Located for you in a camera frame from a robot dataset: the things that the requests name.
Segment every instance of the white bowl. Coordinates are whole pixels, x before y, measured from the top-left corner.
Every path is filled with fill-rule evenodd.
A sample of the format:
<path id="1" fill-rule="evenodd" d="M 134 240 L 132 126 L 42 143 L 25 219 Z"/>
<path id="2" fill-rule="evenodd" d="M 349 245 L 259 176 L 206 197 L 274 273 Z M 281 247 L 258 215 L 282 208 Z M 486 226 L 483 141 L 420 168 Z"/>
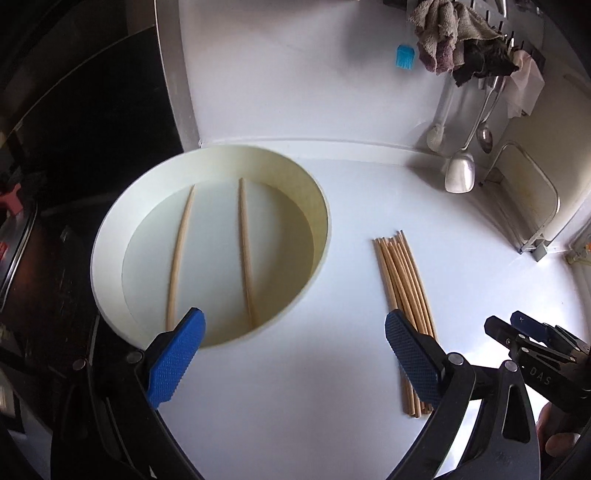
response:
<path id="1" fill-rule="evenodd" d="M 314 179 L 292 160 L 254 147 L 204 148 L 136 180 L 100 226 L 92 290 L 111 328 L 145 349 L 165 331 L 170 268 L 184 204 L 195 185 L 176 316 L 204 311 L 204 346 L 251 331 L 243 294 L 238 180 L 246 181 L 248 235 L 259 324 L 276 319 L 309 287 L 326 255 L 330 218 Z"/>

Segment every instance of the dish cloth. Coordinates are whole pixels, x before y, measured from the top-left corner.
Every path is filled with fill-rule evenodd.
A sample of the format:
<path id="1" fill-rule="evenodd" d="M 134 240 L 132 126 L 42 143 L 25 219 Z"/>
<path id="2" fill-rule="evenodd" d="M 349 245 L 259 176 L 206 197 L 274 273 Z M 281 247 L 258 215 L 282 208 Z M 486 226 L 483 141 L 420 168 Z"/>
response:
<path id="1" fill-rule="evenodd" d="M 521 116 L 522 111 L 531 115 L 545 85 L 536 62 L 525 50 L 517 50 L 513 54 L 513 62 L 519 70 L 507 79 L 503 92 L 509 118 Z"/>
<path id="2" fill-rule="evenodd" d="M 465 40 L 501 37 L 473 9 L 451 0 L 424 0 L 409 21 L 416 26 L 419 59 L 437 74 L 464 64 Z"/>
<path id="3" fill-rule="evenodd" d="M 457 41 L 457 15 L 451 0 L 424 0 L 409 17 L 418 37 L 418 58 L 430 72 L 453 68 Z"/>
<path id="4" fill-rule="evenodd" d="M 500 38 L 466 40 L 464 65 L 453 71 L 453 78 L 459 87 L 472 77 L 504 77 L 518 68 L 509 58 L 507 45 Z"/>

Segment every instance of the blue gripper pad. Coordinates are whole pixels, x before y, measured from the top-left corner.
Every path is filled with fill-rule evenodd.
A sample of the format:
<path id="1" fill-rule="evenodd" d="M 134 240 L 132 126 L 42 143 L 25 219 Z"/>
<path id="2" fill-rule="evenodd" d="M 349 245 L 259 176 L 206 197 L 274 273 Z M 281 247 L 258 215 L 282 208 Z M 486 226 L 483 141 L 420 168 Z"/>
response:
<path id="1" fill-rule="evenodd" d="M 421 401 L 437 408 L 441 402 L 438 370 L 418 341 L 418 335 L 400 310 L 388 313 L 386 338 L 390 347 Z"/>
<path id="2" fill-rule="evenodd" d="M 518 329 L 524 335 L 532 337 L 536 342 L 548 342 L 548 330 L 546 325 L 534 320 L 529 315 L 517 310 L 511 315 L 511 325 Z"/>
<path id="3" fill-rule="evenodd" d="M 201 310 L 191 309 L 182 322 L 150 369 L 147 396 L 155 409 L 173 397 L 205 335 L 205 316 Z"/>

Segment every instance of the finger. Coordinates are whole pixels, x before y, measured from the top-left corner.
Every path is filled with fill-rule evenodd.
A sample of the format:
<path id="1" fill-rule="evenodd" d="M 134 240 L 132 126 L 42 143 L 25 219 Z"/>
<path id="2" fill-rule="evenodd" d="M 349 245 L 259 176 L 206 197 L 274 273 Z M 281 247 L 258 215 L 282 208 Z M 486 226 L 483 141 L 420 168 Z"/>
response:
<path id="1" fill-rule="evenodd" d="M 546 453 L 553 457 L 566 455 L 581 435 L 578 433 L 557 433 L 546 442 Z"/>
<path id="2" fill-rule="evenodd" d="M 540 415 L 538 416 L 538 422 L 535 424 L 535 428 L 538 431 L 538 435 L 540 430 L 544 430 L 544 427 L 548 423 L 548 419 L 550 418 L 550 410 L 552 409 L 552 404 L 548 402 L 544 405 L 544 408 L 540 410 Z"/>
<path id="3" fill-rule="evenodd" d="M 540 452 L 544 451 L 544 445 L 548 439 L 548 436 L 545 432 L 545 427 L 550 418 L 551 409 L 552 404 L 550 402 L 544 405 L 544 408 L 542 408 L 540 415 L 538 416 L 538 422 L 535 424 L 536 433 L 538 434 L 538 445 L 540 445 Z"/>

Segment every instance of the wooden chopstick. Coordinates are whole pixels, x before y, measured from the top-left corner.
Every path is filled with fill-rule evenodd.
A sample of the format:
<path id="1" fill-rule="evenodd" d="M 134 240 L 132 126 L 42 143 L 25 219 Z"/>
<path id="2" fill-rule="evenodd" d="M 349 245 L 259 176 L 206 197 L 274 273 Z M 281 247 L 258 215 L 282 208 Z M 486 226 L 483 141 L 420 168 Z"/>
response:
<path id="1" fill-rule="evenodd" d="M 415 327 L 415 329 L 416 329 L 417 325 L 414 321 L 413 313 L 410 310 L 410 307 L 408 304 L 408 299 L 406 298 L 406 294 L 405 294 L 404 289 L 402 287 L 402 281 L 400 280 L 400 276 L 398 275 L 398 272 L 396 271 L 396 267 L 394 265 L 394 260 L 392 259 L 392 254 L 391 254 L 390 250 L 388 249 L 388 243 L 385 238 L 379 239 L 378 242 L 379 242 L 380 247 L 382 249 L 382 253 L 384 255 L 384 258 L 386 260 L 386 266 L 388 267 L 388 272 L 390 273 L 390 278 L 392 279 L 392 283 L 396 286 L 396 291 L 398 292 L 398 294 L 400 295 L 400 298 L 402 300 L 402 306 L 404 308 L 404 313 L 407 315 L 408 320 L 411 322 L 412 326 Z M 416 418 L 420 418 L 421 404 L 418 399 L 417 393 L 412 388 L 412 385 L 411 385 L 411 389 L 413 392 L 413 404 L 414 404 L 414 415 L 413 416 Z"/>
<path id="2" fill-rule="evenodd" d="M 251 249 L 248 243 L 248 217 L 246 215 L 246 190 L 244 179 L 238 181 L 238 209 L 240 218 L 240 245 L 242 253 L 242 276 L 244 280 L 244 297 L 248 319 L 254 330 L 258 325 L 258 314 L 254 303 L 254 288 L 252 285 Z"/>
<path id="3" fill-rule="evenodd" d="M 392 278 L 390 277 L 390 273 L 388 271 L 388 266 L 386 265 L 386 259 L 384 257 L 384 252 L 380 246 L 379 241 L 376 239 L 374 240 L 374 247 L 376 250 L 376 255 L 378 257 L 378 264 L 380 272 L 382 273 L 382 279 L 385 284 L 386 288 L 386 295 L 388 297 L 388 304 L 390 310 L 395 310 L 398 308 L 398 302 L 396 300 L 396 293 L 394 291 L 394 285 L 392 284 Z M 410 384 L 406 375 L 402 372 L 401 369 L 401 382 L 402 382 L 402 390 L 404 392 L 404 411 L 407 415 L 411 417 L 416 416 L 416 409 L 415 409 L 415 402 L 414 397 L 416 395 L 415 391 L 413 390 L 412 385 Z"/>
<path id="4" fill-rule="evenodd" d="M 195 185 L 191 187 L 181 223 L 178 226 L 177 242 L 174 246 L 173 264 L 170 268 L 170 282 L 168 284 L 168 303 L 166 309 L 166 330 L 169 332 L 176 327 L 176 303 L 177 303 L 177 288 L 178 288 L 178 272 L 181 266 L 181 254 L 183 253 L 183 245 L 185 236 L 187 235 L 187 227 L 189 225 L 189 217 L 191 215 L 191 207 L 193 206 L 193 198 L 195 197 Z"/>
<path id="5" fill-rule="evenodd" d="M 413 292 L 415 295 L 415 299 L 417 299 L 417 303 L 418 303 L 417 306 L 421 311 L 421 314 L 423 316 L 423 321 L 424 321 L 425 326 L 427 328 L 427 331 L 424 333 L 428 334 L 429 336 L 433 336 L 433 329 L 431 328 L 431 322 L 430 322 L 427 308 L 425 305 L 424 295 L 423 295 L 423 292 L 421 291 L 421 286 L 419 285 L 419 282 L 418 282 L 417 272 L 411 262 L 410 253 L 409 253 L 408 249 L 406 249 L 402 240 L 400 238 L 397 238 L 397 240 L 398 240 L 398 246 L 400 248 L 400 251 L 402 252 L 402 256 L 404 257 L 404 262 L 406 263 L 407 271 L 410 276 L 410 281 L 413 286 Z"/>
<path id="6" fill-rule="evenodd" d="M 408 321 L 419 333 L 437 339 L 423 282 L 404 233 L 400 232 L 390 239 L 376 239 L 374 245 L 390 308 L 401 308 Z M 419 400 L 404 374 L 402 389 L 407 414 L 420 417 L 421 414 L 433 412 L 431 405 Z"/>
<path id="7" fill-rule="evenodd" d="M 379 242 L 377 240 L 374 240 L 374 247 L 376 250 L 376 255 L 378 257 L 379 270 L 382 274 L 382 280 L 384 281 L 384 286 L 386 288 L 388 306 L 390 307 L 390 311 L 396 310 L 398 308 L 398 302 L 396 301 L 394 286 L 392 285 L 392 279 L 390 278 L 390 273 L 388 272 L 388 266 L 386 265 L 384 253 L 382 252 L 382 249 L 379 246 Z"/>
<path id="8" fill-rule="evenodd" d="M 405 293 L 407 293 L 407 299 L 409 303 L 409 308 L 413 312 L 413 316 L 416 323 L 416 328 L 419 333 L 427 333 L 427 325 L 425 324 L 425 320 L 423 318 L 422 311 L 418 308 L 417 304 L 417 294 L 413 289 L 413 285 L 409 279 L 409 274 L 407 272 L 407 267 L 404 264 L 404 260 L 402 258 L 402 252 L 400 251 L 398 245 L 394 242 L 390 242 L 389 245 L 390 250 L 394 255 L 394 262 L 396 267 L 400 272 L 400 279 L 403 283 L 403 288 Z"/>
<path id="9" fill-rule="evenodd" d="M 427 313 L 429 327 L 431 329 L 431 336 L 433 338 L 435 338 L 435 340 L 439 341 L 437 338 L 437 331 L 435 330 L 435 325 L 433 323 L 433 314 L 431 313 L 431 307 L 429 306 L 427 296 L 425 295 L 425 287 L 423 286 L 423 281 L 421 280 L 421 275 L 419 275 L 417 264 L 414 261 L 413 252 L 412 252 L 412 250 L 410 250 L 410 246 L 409 246 L 408 241 L 406 239 L 406 235 L 404 235 L 403 231 L 400 231 L 400 237 L 402 238 L 402 244 L 403 244 L 405 250 L 408 252 L 408 256 L 410 258 L 411 265 L 413 266 L 414 274 L 415 274 L 415 277 L 417 279 L 417 283 L 419 286 L 419 289 L 418 289 L 419 299 L 420 299 L 421 304 L 424 306 L 425 311 Z"/>

